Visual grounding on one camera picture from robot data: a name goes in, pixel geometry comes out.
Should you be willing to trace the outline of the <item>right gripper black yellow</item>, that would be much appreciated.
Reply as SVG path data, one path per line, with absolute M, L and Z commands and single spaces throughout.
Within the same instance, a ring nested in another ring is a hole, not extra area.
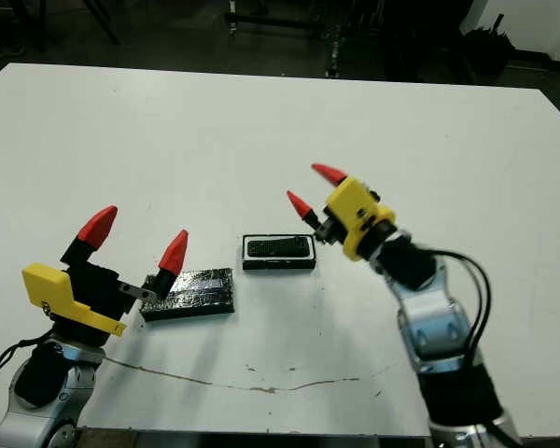
M 327 219 L 315 229 L 316 240 L 340 243 L 349 259 L 370 259 L 397 231 L 395 213 L 380 203 L 377 193 L 342 170 L 323 163 L 311 167 L 334 187 L 325 201 Z M 291 190 L 287 197 L 302 221 L 319 222 L 314 209 L 302 198 Z

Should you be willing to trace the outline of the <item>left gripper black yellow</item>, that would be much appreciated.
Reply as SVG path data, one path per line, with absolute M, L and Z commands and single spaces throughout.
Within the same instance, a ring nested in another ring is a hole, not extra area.
M 52 332 L 61 338 L 104 346 L 110 336 L 122 335 L 126 325 L 120 319 L 135 301 L 151 302 L 152 292 L 160 300 L 166 299 L 182 270 L 189 239 L 186 230 L 167 246 L 157 274 L 143 287 L 122 282 L 116 272 L 86 262 L 104 243 L 117 213 L 118 208 L 109 205 L 85 223 L 61 257 L 67 270 L 42 263 L 22 270 L 30 303 L 52 320 Z

